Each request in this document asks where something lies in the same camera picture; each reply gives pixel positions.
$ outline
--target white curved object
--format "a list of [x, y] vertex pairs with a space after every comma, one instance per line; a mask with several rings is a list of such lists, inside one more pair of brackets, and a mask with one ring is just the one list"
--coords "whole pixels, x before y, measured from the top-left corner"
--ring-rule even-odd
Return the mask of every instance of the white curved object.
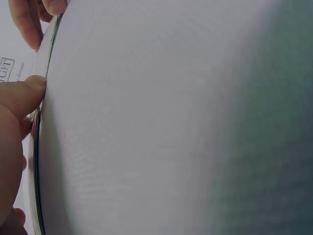
[[310, 188], [288, 183], [312, 178], [290, 169], [312, 165], [290, 145], [307, 133], [292, 111], [307, 93], [292, 88], [310, 66], [299, 83], [299, 56], [281, 49], [309, 50], [293, 9], [310, 12], [287, 2], [71, 1], [42, 112], [46, 234], [308, 231], [306, 204], [281, 200], [301, 202]]

